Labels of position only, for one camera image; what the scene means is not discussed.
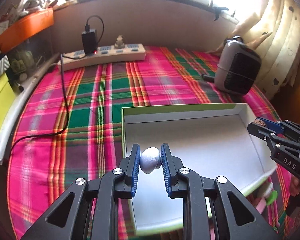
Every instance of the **brown round object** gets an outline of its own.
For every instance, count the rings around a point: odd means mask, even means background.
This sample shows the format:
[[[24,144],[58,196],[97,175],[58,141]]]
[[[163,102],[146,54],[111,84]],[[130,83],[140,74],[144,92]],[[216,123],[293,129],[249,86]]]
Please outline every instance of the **brown round object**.
[[[260,119],[256,119],[254,120],[254,123],[258,124],[258,125],[261,125],[261,126],[264,126],[264,127],[267,127],[266,123]]]

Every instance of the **orange box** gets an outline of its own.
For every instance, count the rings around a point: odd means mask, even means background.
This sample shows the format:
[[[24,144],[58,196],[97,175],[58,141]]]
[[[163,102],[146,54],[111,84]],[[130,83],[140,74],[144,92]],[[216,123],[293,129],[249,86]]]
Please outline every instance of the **orange box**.
[[[50,27],[53,23],[52,8],[23,17],[0,35],[1,52],[9,52],[31,36]]]

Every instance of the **triangular cutout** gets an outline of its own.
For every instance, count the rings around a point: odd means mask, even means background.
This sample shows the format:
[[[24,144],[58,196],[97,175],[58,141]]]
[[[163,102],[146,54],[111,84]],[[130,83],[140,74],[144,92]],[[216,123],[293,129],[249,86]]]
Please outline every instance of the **triangular cutout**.
[[[238,226],[243,226],[255,220],[255,217],[233,192],[229,191],[228,197],[234,214],[235,222]]]
[[[47,217],[49,224],[63,228],[66,225],[70,208],[74,200],[74,193],[70,193],[59,206]]]

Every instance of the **white ball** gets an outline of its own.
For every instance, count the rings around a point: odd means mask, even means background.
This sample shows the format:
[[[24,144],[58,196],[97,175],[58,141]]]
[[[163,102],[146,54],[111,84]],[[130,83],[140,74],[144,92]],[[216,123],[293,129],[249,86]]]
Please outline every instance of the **white ball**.
[[[150,147],[140,156],[140,168],[144,173],[151,173],[162,164],[160,152],[156,147]]]

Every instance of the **green object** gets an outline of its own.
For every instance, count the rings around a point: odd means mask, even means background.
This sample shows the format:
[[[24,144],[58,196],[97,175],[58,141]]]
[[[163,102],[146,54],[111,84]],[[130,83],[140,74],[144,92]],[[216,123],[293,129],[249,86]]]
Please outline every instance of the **green object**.
[[[271,205],[278,197],[278,192],[276,190],[273,190],[270,194],[270,196],[266,199],[267,206]]]

